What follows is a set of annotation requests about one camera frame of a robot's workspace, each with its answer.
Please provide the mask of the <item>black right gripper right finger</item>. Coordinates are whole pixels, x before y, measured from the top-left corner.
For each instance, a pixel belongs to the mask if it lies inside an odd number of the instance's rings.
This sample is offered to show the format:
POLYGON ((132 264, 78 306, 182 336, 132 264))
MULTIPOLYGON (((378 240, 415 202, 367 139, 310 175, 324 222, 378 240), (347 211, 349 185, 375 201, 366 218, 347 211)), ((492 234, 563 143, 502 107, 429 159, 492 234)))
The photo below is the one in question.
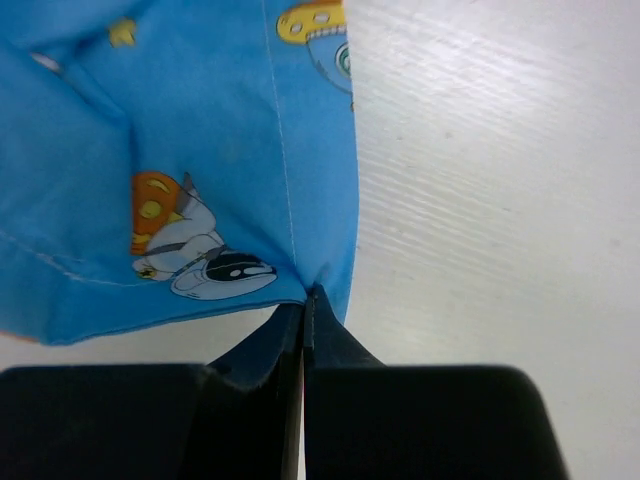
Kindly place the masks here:
POLYGON ((383 364, 336 318, 325 289, 309 293, 303 320, 304 440, 308 479, 362 479, 371 416, 367 375, 383 364))

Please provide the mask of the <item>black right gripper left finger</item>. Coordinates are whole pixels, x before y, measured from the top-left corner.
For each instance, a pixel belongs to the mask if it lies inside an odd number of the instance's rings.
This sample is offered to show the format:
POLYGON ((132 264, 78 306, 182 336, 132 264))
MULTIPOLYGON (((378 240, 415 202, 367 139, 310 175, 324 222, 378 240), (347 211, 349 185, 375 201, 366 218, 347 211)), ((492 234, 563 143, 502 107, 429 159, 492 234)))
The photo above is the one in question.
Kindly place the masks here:
POLYGON ((298 477, 304 308, 269 319, 207 365, 181 479, 298 477))

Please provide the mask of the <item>blue cartoon print cloth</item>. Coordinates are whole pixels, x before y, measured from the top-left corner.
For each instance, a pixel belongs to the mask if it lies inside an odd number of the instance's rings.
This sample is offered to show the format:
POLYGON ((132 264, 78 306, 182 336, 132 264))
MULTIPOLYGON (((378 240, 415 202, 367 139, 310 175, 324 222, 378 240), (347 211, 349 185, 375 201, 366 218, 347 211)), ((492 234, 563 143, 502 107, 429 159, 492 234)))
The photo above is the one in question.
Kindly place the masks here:
POLYGON ((344 318, 358 205, 341 2, 2 3, 3 332, 344 318))

